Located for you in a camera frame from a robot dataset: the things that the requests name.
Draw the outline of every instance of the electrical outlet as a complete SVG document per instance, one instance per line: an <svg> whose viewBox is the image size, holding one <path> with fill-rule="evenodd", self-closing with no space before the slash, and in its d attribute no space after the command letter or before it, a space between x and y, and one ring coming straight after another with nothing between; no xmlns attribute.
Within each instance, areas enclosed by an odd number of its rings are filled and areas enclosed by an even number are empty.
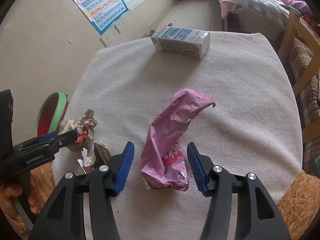
<svg viewBox="0 0 320 240"><path fill-rule="evenodd" d="M103 41L106 47L109 46L109 44L113 41L113 37L110 32L103 33L100 39Z"/></svg>
<svg viewBox="0 0 320 240"><path fill-rule="evenodd" d="M124 24L122 23L122 21L119 20L119 21L116 22L115 28L116 28L116 30L117 30L119 33L121 33L121 32L124 30L125 26L124 26Z"/></svg>
<svg viewBox="0 0 320 240"><path fill-rule="evenodd" d="M123 16L123 17L121 18L121 21L123 22L123 24L124 24L125 27L128 26L129 22L128 22L128 18L127 18L126 16Z"/></svg>

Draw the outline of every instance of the human hand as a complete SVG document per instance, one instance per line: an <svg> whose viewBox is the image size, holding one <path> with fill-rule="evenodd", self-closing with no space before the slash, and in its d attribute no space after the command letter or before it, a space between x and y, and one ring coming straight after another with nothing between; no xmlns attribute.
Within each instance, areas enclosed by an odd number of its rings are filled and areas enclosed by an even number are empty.
<svg viewBox="0 0 320 240"><path fill-rule="evenodd" d="M30 205L30 210L33 214L38 214L40 209L40 202L38 195L36 193L36 179L31 174L30 177L30 194L28 197L28 203ZM0 187L0 208L2 211L17 222L23 222L19 213L15 209L13 203L11 202L11 197L18 197L22 194L22 187L17 184L7 184L4 183Z"/></svg>

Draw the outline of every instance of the white towel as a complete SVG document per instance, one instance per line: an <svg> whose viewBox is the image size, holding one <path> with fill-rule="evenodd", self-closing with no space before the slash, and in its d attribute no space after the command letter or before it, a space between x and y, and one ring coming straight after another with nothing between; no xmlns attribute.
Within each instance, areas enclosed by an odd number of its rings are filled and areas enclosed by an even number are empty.
<svg viewBox="0 0 320 240"><path fill-rule="evenodd" d="M181 137L185 155L193 141L200 153L230 173L254 172L276 202L301 171L295 98L280 60L261 34L211 32L202 61L156 51L149 38L103 49L79 82L66 117L79 120L92 108L99 122L95 140L105 142L112 155L121 153L127 141L135 145L124 191L111 197L121 239L195 240L201 235L210 198L197 190L188 163L186 192L148 191L140 176L149 125L184 87L201 91L216 103L201 112ZM56 184L65 172L82 174L79 157L67 149L56 154L52 166ZM234 236L235 222L233 205L228 239Z"/></svg>

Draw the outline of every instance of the crumpled pink wrapper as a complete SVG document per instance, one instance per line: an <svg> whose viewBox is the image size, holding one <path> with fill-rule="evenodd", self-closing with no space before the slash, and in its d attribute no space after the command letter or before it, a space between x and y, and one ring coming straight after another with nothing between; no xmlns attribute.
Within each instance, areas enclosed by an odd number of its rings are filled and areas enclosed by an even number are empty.
<svg viewBox="0 0 320 240"><path fill-rule="evenodd" d="M189 186L179 138L191 120L215 103L203 93L184 88L176 92L150 125L141 154L141 175L148 189Z"/></svg>

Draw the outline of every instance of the crumpled foil wrapper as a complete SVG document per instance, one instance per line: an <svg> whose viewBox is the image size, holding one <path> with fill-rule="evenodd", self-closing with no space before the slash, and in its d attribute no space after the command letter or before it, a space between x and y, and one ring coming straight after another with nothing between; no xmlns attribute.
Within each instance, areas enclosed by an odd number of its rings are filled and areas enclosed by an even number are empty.
<svg viewBox="0 0 320 240"><path fill-rule="evenodd" d="M94 128L98 125L97 120L93 118L94 111L88 109L85 116L79 122L70 119L63 119L59 124L59 133L62 134L71 130L78 132L78 140L69 144L67 147L72 152L82 152L83 148L93 147Z"/></svg>
<svg viewBox="0 0 320 240"><path fill-rule="evenodd" d="M215 103L203 93L184 88L176 92L150 125L141 154L141 175L148 189L189 186L179 138L191 120Z"/></svg>

